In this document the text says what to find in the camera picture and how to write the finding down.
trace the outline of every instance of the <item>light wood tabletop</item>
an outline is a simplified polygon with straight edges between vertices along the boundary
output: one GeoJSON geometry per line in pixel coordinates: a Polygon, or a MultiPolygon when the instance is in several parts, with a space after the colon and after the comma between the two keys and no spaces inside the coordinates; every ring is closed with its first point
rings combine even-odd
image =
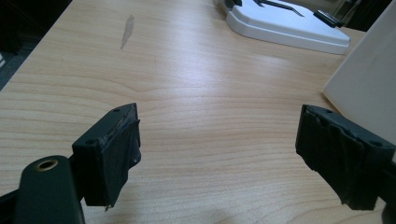
{"type": "MultiPolygon", "coordinates": [[[[364,33],[343,31],[347,55],[364,33]]],[[[87,223],[380,223],[382,201],[350,210],[295,153],[346,55],[238,35],[211,0],[75,0],[0,92],[0,194],[137,103],[142,161],[87,223]]]]}

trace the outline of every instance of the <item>wooden table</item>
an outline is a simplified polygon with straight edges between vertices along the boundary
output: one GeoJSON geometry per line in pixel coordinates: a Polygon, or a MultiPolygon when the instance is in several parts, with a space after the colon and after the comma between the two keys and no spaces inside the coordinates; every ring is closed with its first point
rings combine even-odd
{"type": "Polygon", "coordinates": [[[0,193],[136,102],[143,159],[88,223],[380,223],[382,201],[351,211],[295,153],[302,104],[332,108],[345,57],[242,37],[210,0],[75,0],[0,92],[0,193]]]}

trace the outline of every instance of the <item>white device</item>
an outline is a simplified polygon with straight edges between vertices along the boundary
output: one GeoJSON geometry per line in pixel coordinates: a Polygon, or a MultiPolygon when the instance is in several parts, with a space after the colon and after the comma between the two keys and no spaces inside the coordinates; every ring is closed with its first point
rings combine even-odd
{"type": "Polygon", "coordinates": [[[396,145],[396,2],[392,1],[324,88],[348,119],[396,145]]]}
{"type": "Polygon", "coordinates": [[[229,8],[226,6],[229,0],[220,1],[220,5],[227,8],[228,25],[240,35],[333,54],[343,54],[349,46],[347,35],[321,21],[305,7],[271,0],[294,9],[290,10],[257,0],[243,0],[241,7],[229,8]]]}

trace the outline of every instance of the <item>gray stain on table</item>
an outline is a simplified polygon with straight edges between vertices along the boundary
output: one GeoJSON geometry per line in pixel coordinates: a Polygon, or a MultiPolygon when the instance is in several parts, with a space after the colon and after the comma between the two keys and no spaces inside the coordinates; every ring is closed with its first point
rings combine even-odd
{"type": "Polygon", "coordinates": [[[129,37],[131,37],[133,29],[134,29],[134,17],[131,15],[125,24],[125,31],[122,37],[121,49],[123,49],[129,37]]]}

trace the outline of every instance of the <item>white plastic base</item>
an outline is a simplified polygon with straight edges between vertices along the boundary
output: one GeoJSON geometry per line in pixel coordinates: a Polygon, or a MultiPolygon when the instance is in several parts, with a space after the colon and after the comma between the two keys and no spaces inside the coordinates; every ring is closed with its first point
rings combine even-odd
{"type": "Polygon", "coordinates": [[[337,28],[328,26],[305,7],[272,0],[296,9],[294,11],[269,5],[258,6],[253,0],[244,0],[227,14],[232,30],[247,37],[333,54],[343,54],[349,46],[349,37],[337,28]]]}

